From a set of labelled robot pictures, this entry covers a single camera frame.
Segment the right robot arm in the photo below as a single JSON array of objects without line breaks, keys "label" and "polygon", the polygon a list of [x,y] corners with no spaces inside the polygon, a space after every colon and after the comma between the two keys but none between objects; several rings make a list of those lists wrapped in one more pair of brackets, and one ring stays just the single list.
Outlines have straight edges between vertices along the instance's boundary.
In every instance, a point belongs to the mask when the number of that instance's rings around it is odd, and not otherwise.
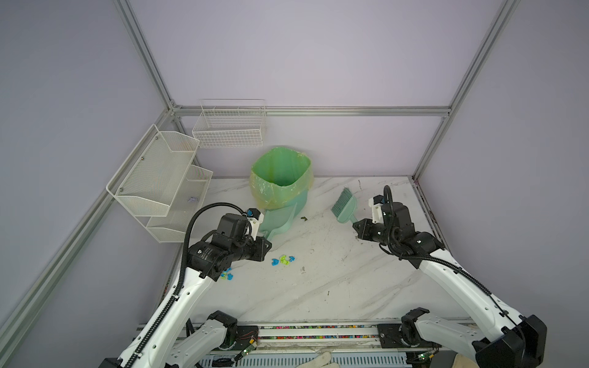
[{"label": "right robot arm", "polygon": [[409,209],[394,201],[389,186],[371,199],[369,207],[371,218],[353,224],[359,239],[376,242],[387,255],[411,263],[434,280],[476,325],[469,329],[427,308],[414,308],[401,319],[403,344],[434,343],[479,367],[537,367],[543,363],[548,328],[539,317],[526,317],[500,301],[434,235],[417,231]]}]

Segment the green hand brush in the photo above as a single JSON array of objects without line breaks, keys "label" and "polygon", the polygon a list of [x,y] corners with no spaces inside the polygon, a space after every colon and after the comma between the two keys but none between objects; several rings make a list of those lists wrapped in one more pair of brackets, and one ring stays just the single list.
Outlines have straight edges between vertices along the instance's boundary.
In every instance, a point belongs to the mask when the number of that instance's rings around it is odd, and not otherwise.
[{"label": "green hand brush", "polygon": [[346,222],[357,222],[356,210],[357,198],[348,187],[345,187],[331,211],[339,223],[345,224]]}]

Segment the green plastic dustpan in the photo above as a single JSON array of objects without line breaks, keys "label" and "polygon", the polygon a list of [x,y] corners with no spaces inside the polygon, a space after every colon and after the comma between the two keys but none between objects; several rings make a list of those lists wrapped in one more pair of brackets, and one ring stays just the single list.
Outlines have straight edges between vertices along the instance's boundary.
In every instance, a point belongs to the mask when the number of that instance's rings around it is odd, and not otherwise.
[{"label": "green plastic dustpan", "polygon": [[302,208],[303,205],[300,203],[294,203],[280,209],[267,210],[264,213],[264,221],[259,227],[259,234],[271,242],[277,235],[290,230]]}]

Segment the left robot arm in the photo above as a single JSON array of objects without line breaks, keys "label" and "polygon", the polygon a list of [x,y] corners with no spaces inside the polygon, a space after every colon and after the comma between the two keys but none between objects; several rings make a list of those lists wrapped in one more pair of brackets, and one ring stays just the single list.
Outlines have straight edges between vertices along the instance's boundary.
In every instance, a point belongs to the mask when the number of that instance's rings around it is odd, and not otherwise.
[{"label": "left robot arm", "polygon": [[173,287],[144,329],[118,357],[102,367],[194,367],[214,349],[234,347],[236,318],[215,311],[201,327],[178,343],[206,291],[233,262],[262,262],[271,242],[259,236],[264,216],[257,209],[222,217],[213,233],[187,249]]}]

